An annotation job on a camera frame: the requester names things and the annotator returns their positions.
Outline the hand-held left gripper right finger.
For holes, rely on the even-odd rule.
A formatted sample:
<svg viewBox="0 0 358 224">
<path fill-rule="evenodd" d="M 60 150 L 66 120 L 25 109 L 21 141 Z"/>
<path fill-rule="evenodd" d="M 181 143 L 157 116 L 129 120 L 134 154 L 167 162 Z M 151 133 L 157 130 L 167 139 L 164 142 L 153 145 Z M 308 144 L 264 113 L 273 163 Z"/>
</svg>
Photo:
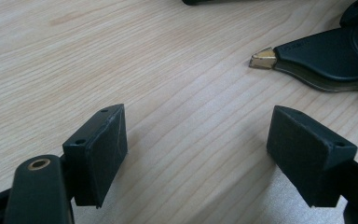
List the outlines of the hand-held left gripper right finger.
<svg viewBox="0 0 358 224">
<path fill-rule="evenodd" d="M 290 107 L 273 109 L 267 152 L 309 206 L 334 207 L 338 179 L 357 146 Z"/>
</svg>

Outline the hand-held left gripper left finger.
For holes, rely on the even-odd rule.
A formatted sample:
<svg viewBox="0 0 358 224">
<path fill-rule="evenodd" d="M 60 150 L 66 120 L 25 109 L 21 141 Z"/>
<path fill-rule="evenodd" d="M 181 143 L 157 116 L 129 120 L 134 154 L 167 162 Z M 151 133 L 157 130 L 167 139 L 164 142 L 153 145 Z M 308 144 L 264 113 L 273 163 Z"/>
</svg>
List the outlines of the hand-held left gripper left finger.
<svg viewBox="0 0 358 224">
<path fill-rule="evenodd" d="M 76 204 L 101 207 L 128 152 L 124 105 L 97 111 L 62 148 Z"/>
</svg>

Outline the black correction tape dispenser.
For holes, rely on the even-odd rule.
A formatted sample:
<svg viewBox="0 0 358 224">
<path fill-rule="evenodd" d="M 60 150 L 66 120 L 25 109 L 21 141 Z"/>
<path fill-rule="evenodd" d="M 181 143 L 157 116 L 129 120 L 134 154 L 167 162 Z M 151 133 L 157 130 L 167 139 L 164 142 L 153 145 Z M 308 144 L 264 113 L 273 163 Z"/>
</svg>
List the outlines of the black correction tape dispenser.
<svg viewBox="0 0 358 224">
<path fill-rule="evenodd" d="M 263 49 L 249 65 L 283 72 L 321 91 L 358 91 L 358 24 Z"/>
</svg>

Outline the black mesh pencil case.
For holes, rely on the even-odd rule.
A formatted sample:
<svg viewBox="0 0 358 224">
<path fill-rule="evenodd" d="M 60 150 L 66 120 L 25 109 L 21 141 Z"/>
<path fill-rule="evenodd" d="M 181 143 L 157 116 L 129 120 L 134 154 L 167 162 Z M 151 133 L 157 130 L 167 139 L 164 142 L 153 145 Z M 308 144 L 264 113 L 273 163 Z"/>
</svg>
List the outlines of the black mesh pencil case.
<svg viewBox="0 0 358 224">
<path fill-rule="evenodd" d="M 187 6 L 225 4 L 225 3 L 249 2 L 249 1 L 259 1 L 259 0 L 182 0 L 182 2 Z"/>
</svg>

